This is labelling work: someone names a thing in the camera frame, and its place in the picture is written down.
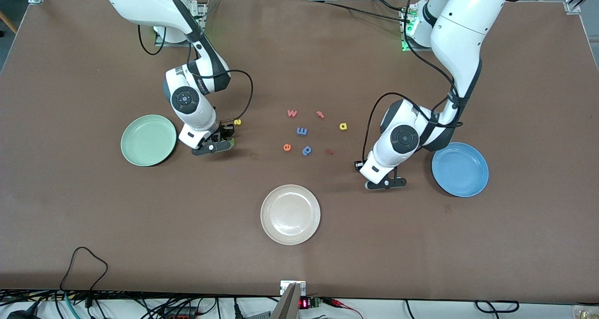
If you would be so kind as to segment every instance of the table surface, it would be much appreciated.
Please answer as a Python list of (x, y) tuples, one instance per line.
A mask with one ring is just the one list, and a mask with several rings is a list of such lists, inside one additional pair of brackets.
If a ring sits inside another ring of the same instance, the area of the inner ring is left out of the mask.
[[(393, 15), (375, 1), (346, 4)], [(146, 55), (107, 0), (29, 7), (0, 75), (3, 288), (58, 287), (86, 245), (109, 262), (105, 290), (278, 294), (281, 279), (302, 279), (335, 297), (597, 300), (599, 76), (580, 18), (562, 4), (506, 4), (483, 44), (454, 137), (489, 165), (472, 198), (443, 193), (426, 152), (400, 166), (402, 189), (365, 191), (353, 170), (381, 94), (430, 107), (448, 90), (401, 51), (396, 22), (305, 0), (222, 0), (207, 33), (256, 85), (235, 148), (194, 157), (178, 143), (163, 163), (136, 167), (120, 136), (147, 114), (180, 130), (161, 84), (188, 49)], [(208, 96), (222, 118), (247, 98), (238, 74)], [(321, 206), (319, 229), (296, 246), (269, 239), (259, 217), (288, 183)], [(101, 272), (81, 253), (66, 287), (87, 289)]]

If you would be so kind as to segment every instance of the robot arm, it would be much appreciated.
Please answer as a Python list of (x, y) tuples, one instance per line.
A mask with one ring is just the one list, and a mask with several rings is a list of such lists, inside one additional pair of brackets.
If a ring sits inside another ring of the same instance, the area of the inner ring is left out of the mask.
[[(449, 0), (436, 16), (432, 22), (430, 44), (435, 56), (453, 76), (456, 91), (449, 92), (449, 100), (440, 113), (422, 106), (417, 110), (407, 100), (390, 106), (381, 122), (381, 137), (368, 153), (366, 162), (358, 166), (361, 174), (374, 183), (371, 187), (392, 188), (385, 184), (389, 181), (383, 179), (419, 146), (436, 151), (451, 141), (454, 128), (445, 126), (455, 125), (470, 98), (481, 73), (481, 44), (504, 2)], [(424, 4), (423, 7), (428, 9), (427, 12), (435, 12), (438, 4), (430, 7)]]
[(184, 122), (179, 139), (195, 149), (196, 155), (231, 149), (233, 142), (220, 140), (220, 137), (230, 138), (233, 126), (220, 125), (214, 108), (204, 97), (229, 85), (229, 67), (214, 50), (185, 4), (181, 0), (109, 1), (122, 17), (133, 23), (171, 27), (185, 34), (199, 58), (167, 71), (163, 82), (163, 91), (169, 103)]

